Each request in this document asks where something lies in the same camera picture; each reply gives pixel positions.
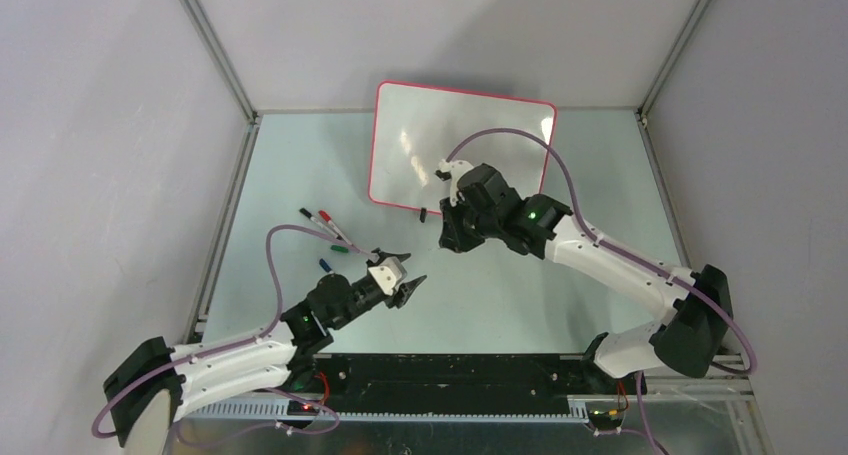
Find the pink framed whiteboard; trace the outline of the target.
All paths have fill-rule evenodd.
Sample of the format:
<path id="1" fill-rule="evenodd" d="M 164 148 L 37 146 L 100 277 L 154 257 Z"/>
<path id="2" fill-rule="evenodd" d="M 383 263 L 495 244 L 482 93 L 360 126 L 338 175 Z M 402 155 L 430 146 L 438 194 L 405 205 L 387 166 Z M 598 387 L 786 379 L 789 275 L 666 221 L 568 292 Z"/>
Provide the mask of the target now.
<path id="1" fill-rule="evenodd" d="M 549 102 L 412 82 L 376 92 L 368 197 L 377 204 L 439 214 L 449 184 L 443 161 L 485 163 L 522 195 L 540 192 L 557 123 Z"/>

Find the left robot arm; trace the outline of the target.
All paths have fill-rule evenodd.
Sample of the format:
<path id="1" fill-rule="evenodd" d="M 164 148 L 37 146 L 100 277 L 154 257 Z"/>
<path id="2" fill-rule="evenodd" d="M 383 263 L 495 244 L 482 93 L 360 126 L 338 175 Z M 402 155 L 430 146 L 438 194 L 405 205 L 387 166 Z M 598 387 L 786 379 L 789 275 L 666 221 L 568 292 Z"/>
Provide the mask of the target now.
<path id="1" fill-rule="evenodd" d="M 316 378 L 315 355 L 332 334 L 376 306 L 401 308 L 425 281 L 412 279 L 405 254 L 374 250 L 362 278 L 329 273 L 299 303 L 260 327 L 219 342 L 169 346 L 142 342 L 104 381 L 108 417 L 121 448 L 164 446 L 170 426 L 199 409 L 242 393 L 304 391 Z"/>

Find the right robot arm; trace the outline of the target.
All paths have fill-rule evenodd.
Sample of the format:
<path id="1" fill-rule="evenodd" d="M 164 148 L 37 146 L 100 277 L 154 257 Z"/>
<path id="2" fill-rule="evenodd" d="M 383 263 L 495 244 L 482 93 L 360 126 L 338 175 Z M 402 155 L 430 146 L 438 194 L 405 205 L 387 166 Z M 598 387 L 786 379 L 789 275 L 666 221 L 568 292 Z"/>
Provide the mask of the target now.
<path id="1" fill-rule="evenodd" d="M 440 202 L 440 247 L 466 253 L 496 239 L 520 255 L 575 269 L 652 315 L 652 321 L 634 329 L 593 340 L 581 367 L 588 389 L 606 393 L 625 376 L 662 366 L 690 378 L 707 374 L 732 316 L 722 270 L 646 263 L 580 223 L 566 204 L 544 194 L 521 197 L 487 164 L 443 161 L 436 175 L 450 184 L 448 197 Z"/>

